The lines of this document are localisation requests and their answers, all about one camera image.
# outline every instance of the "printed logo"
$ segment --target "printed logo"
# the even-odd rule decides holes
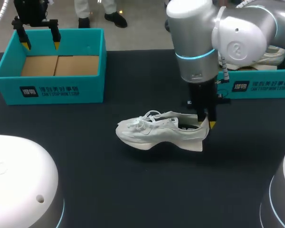
[[[251,91],[280,91],[285,90],[285,81],[252,82]]]
[[[38,97],[37,90],[34,86],[20,86],[20,90],[24,97]]]
[[[242,60],[247,57],[247,50],[243,43],[232,41],[227,45],[227,55],[232,59]]]
[[[236,81],[233,84],[233,92],[246,92],[249,86],[249,81]]]
[[[79,96],[77,86],[45,86],[39,87],[40,96]]]

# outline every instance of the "teal shoebox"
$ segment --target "teal shoebox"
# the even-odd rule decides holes
[[[49,29],[27,30],[31,50],[16,32],[0,62],[0,92],[8,105],[101,103],[106,48],[104,31],[60,29],[55,49]]]
[[[218,84],[218,94],[230,99],[285,98],[285,60],[283,69],[271,71],[229,71],[229,83]]]

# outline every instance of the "black shoe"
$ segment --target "black shoe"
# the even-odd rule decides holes
[[[169,26],[168,20],[165,21],[165,28],[168,32],[170,32],[170,26]]]
[[[90,18],[79,18],[78,28],[89,29],[90,28]]]
[[[118,12],[105,14],[104,18],[108,21],[114,22],[117,27],[126,28],[128,27],[127,21]]]

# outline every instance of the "white cable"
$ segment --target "white cable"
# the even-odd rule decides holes
[[[2,5],[2,8],[1,8],[1,10],[0,10],[0,21],[1,21],[1,19],[2,19],[3,15],[4,15],[4,13],[5,13],[5,11],[6,11],[6,8],[7,8],[7,6],[8,6],[8,3],[9,3],[9,0],[4,0],[4,1],[3,1],[3,5]]]
[[[223,74],[224,74],[224,81],[229,81],[229,73],[227,69],[227,63],[224,57],[222,57],[222,68],[223,68]]]

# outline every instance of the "cable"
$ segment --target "cable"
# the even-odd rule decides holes
[[[219,91],[221,91],[221,94],[222,94],[222,97],[221,97],[221,98],[222,98],[222,99],[226,98],[226,97],[229,95],[229,92],[228,92],[227,89],[219,89],[219,90],[218,90],[218,94],[219,94]]]
[[[227,63],[224,57],[221,58],[222,60],[222,68],[223,68],[223,75],[224,75],[224,81],[229,81],[229,73],[227,69]]]
[[[9,3],[9,0],[4,0],[3,1],[3,5],[2,5],[2,8],[0,10],[0,21],[1,21],[3,15],[4,15],[4,13],[5,13],[6,9],[7,9],[8,3]]]

